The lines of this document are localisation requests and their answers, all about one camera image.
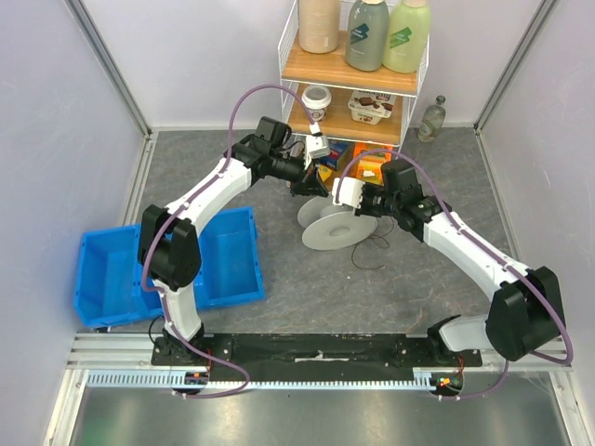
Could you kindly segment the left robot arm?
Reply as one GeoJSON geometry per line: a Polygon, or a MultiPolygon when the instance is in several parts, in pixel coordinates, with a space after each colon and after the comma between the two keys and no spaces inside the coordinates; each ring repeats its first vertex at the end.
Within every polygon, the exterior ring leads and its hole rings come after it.
{"type": "Polygon", "coordinates": [[[283,154],[292,133],[289,125],[269,117],[256,131],[233,142],[210,174],[165,207],[148,206],[139,236],[141,286],[159,295],[165,339],[184,365],[204,357],[204,325],[195,306],[193,281],[202,266],[199,237],[212,218],[233,198],[265,177],[291,184],[294,195],[327,196],[315,160],[328,144],[316,121],[309,125],[305,149],[298,157],[283,154]]]}

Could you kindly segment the grey plastic cable spool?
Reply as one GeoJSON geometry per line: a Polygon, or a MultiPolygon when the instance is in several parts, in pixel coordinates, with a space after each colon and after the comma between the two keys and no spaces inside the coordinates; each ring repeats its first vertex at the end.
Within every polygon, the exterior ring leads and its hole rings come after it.
{"type": "Polygon", "coordinates": [[[348,205],[333,205],[330,198],[314,197],[297,212],[304,229],[301,241],[317,251],[343,249],[362,242],[377,229],[377,218],[356,216],[348,205]]]}

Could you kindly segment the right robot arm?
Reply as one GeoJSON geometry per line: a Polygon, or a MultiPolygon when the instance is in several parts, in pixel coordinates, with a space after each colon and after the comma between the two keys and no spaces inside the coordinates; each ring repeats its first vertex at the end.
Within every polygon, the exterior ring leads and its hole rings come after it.
{"type": "Polygon", "coordinates": [[[425,345],[432,363],[444,366],[461,350],[485,348],[518,361],[538,355],[556,337],[568,337],[560,285],[551,269],[531,269],[498,251],[443,199],[425,194],[407,161],[385,163],[381,174],[379,185],[355,178],[339,181],[337,199],[353,206],[356,215],[395,219],[402,230],[458,266],[490,302],[484,315],[454,316],[436,325],[438,334],[425,345]]]}

